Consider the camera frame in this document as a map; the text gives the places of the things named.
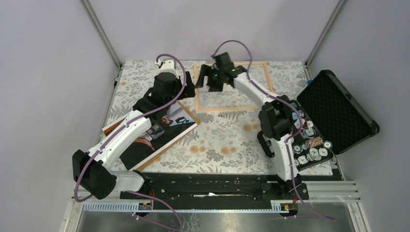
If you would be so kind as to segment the light wooden picture frame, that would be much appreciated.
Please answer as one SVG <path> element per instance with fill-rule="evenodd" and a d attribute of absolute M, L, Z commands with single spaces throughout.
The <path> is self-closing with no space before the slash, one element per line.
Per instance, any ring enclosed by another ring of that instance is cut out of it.
<path fill-rule="evenodd" d="M 254 62 L 250 67 L 250 75 L 264 88 L 275 93 L 268 65 L 266 61 Z M 225 85 L 222 92 L 209 92 L 208 90 L 209 87 L 206 85 L 195 90 L 196 112 L 239 111 L 257 108 L 251 99 L 230 85 Z"/>

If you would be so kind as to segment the printed photo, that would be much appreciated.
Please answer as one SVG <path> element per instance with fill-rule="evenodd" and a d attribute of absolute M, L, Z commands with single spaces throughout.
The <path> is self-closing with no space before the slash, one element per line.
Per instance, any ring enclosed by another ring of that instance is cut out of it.
<path fill-rule="evenodd" d="M 162 118 L 153 122 L 125 149 L 112 170 L 143 170 L 200 124 L 186 106 L 180 102 L 172 104 Z"/>

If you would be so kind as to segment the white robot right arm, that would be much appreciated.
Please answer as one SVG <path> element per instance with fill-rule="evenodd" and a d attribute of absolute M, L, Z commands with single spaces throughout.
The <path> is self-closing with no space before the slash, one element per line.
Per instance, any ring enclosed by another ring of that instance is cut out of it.
<path fill-rule="evenodd" d="M 195 87 L 208 86 L 210 92 L 221 92 L 224 85 L 230 85 L 260 108 L 262 134 L 271 141 L 277 175 L 284 181 L 277 186 L 278 195 L 284 199 L 291 198 L 297 190 L 291 181 L 298 174 L 291 152 L 291 138 L 300 133 L 300 130 L 293 131 L 292 114 L 297 110 L 285 95 L 274 94 L 252 78 L 248 69 L 235 66 L 228 53 L 216 55 L 213 59 L 214 64 L 201 66 Z"/>

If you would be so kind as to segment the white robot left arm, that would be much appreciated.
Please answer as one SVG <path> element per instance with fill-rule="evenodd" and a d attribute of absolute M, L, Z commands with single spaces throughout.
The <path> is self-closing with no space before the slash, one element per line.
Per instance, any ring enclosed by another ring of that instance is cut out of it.
<path fill-rule="evenodd" d="M 159 74 L 153 87 L 126 118 L 101 142 L 88 151 L 77 150 L 72 156 L 73 179 L 76 182 L 73 197 L 83 202 L 91 197 L 104 199 L 112 192 L 131 191 L 137 198 L 149 195 L 150 186 L 134 171 L 113 171 L 112 167 L 120 155 L 145 131 L 154 120 L 166 114 L 177 100 L 194 96 L 194 84 L 182 62 L 166 54 L 156 57 Z"/>

